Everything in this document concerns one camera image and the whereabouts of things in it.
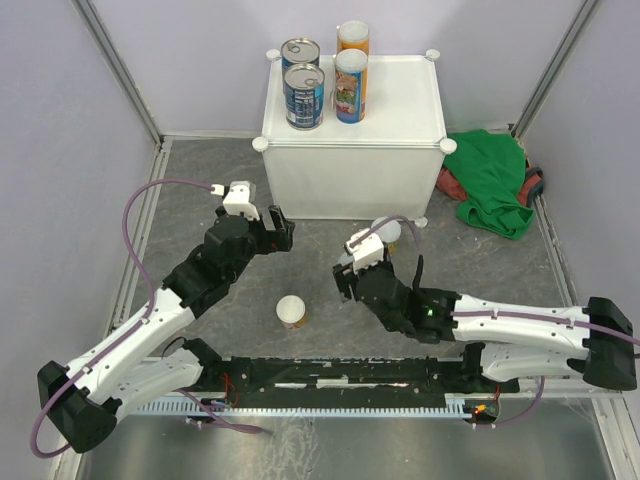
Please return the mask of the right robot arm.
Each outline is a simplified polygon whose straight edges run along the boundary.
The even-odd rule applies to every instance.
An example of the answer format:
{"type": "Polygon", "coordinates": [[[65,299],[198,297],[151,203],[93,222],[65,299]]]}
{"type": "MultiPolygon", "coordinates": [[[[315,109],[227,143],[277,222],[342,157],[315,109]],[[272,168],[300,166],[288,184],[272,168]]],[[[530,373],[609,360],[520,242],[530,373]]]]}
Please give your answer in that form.
{"type": "Polygon", "coordinates": [[[467,389],[521,377],[578,374],[592,386],[637,388],[638,339],[617,305],[592,297],[584,306],[541,308],[503,304],[421,286],[404,285],[388,261],[332,274],[345,300],[362,302],[389,332],[420,343],[463,342],[472,358],[458,368],[467,389]]]}

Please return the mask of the small orange can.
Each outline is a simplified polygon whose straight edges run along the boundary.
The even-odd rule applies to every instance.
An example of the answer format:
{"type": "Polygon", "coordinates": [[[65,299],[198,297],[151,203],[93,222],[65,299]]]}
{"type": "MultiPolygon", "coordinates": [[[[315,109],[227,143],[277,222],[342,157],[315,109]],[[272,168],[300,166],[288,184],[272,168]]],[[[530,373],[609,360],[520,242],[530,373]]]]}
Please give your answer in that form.
{"type": "Polygon", "coordinates": [[[276,315],[287,329],[300,328],[306,322],[305,303],[299,296],[284,296],[276,305],[276,315]]]}

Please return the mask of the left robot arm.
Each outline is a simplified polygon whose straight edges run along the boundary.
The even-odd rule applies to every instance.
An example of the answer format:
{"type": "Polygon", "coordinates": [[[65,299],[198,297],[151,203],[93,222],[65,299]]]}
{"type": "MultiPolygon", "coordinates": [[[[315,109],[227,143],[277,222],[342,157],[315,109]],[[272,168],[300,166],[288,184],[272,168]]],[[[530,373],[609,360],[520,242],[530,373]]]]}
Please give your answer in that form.
{"type": "Polygon", "coordinates": [[[120,328],[83,355],[37,373],[41,412],[32,428],[32,452],[43,420],[49,419],[69,448],[85,453],[102,443],[130,411],[172,390],[195,385],[209,390],[221,378],[220,364],[188,351],[158,368],[140,362],[163,341],[226,297],[257,255],[288,252],[294,222],[277,205],[268,209],[274,227],[261,217],[233,215],[226,207],[201,244],[173,268],[149,302],[120,328]]]}

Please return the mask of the blue can with pull-tab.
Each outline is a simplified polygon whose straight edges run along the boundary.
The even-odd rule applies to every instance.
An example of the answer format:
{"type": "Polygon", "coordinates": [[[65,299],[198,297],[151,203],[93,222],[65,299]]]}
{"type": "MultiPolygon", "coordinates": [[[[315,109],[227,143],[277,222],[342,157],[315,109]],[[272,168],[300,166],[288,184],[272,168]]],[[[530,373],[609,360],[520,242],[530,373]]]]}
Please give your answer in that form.
{"type": "Polygon", "coordinates": [[[298,64],[313,64],[318,66],[320,47],[315,41],[309,38],[291,38],[281,45],[280,54],[284,71],[298,64]]]}

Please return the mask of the tall can white lid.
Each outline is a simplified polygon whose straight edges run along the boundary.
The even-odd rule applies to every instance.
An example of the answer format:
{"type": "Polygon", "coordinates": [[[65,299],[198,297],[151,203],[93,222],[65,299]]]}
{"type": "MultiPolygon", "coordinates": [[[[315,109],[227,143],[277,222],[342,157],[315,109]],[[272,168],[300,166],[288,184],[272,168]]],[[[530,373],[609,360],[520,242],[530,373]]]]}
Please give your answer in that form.
{"type": "Polygon", "coordinates": [[[339,121],[355,124],[366,113],[368,56],[359,49],[344,49],[334,59],[333,102],[339,121]]]}

